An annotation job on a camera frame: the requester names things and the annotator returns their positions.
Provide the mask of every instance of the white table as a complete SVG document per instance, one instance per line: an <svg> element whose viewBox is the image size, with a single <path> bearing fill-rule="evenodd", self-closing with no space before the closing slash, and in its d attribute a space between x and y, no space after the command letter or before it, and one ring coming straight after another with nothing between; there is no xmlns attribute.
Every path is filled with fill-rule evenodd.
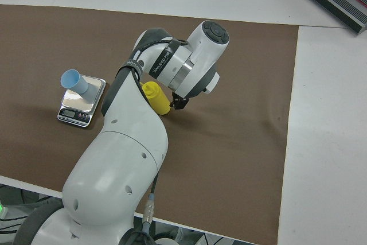
<svg viewBox="0 0 367 245"><path fill-rule="evenodd" d="M363 244L367 240L367 32L356 36L312 0L0 3L300 25L278 244ZM61 196L5 177L0 182Z"/></svg>

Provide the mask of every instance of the brown table surface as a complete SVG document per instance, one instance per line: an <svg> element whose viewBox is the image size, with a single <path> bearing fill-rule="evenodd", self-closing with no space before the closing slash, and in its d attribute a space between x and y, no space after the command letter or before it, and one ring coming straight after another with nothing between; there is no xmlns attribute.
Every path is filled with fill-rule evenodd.
<svg viewBox="0 0 367 245"><path fill-rule="evenodd" d="M0 175L60 191L103 125L99 111L86 129L56 119L62 73L74 68L112 83L144 30L163 27L185 39L201 21L0 5ZM216 89L162 117L169 152L155 215L276 244L298 27L217 22L230 43Z"/></svg>

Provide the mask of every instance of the white robotic arm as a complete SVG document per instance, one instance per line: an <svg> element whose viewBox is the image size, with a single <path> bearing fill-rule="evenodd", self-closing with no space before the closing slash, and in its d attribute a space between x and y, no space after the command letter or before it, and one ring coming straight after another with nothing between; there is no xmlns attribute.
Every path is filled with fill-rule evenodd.
<svg viewBox="0 0 367 245"><path fill-rule="evenodd" d="M214 88L215 62L228 42L213 21L201 23L187 41L161 28L145 31L104 98L101 132L63 187L64 208L36 210L38 218L29 216L13 244L123 244L168 147L165 127L139 85L142 73L173 90L175 108L183 108L188 98Z"/></svg>

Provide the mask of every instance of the yellow bottle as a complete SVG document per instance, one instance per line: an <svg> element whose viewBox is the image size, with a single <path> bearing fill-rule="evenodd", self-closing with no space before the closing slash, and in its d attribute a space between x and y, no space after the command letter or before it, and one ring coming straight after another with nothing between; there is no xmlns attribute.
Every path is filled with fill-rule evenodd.
<svg viewBox="0 0 367 245"><path fill-rule="evenodd" d="M153 108L157 114L165 115L171 110L170 102L158 83L148 81L142 85L142 88L151 108Z"/></svg>

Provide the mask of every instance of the blue cup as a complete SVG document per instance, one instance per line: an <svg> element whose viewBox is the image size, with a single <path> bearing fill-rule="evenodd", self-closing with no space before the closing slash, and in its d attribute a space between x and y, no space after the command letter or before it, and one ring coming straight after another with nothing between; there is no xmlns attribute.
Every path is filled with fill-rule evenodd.
<svg viewBox="0 0 367 245"><path fill-rule="evenodd" d="M75 69L70 69L63 73L60 82L62 87L78 94L83 94L88 89L87 81Z"/></svg>

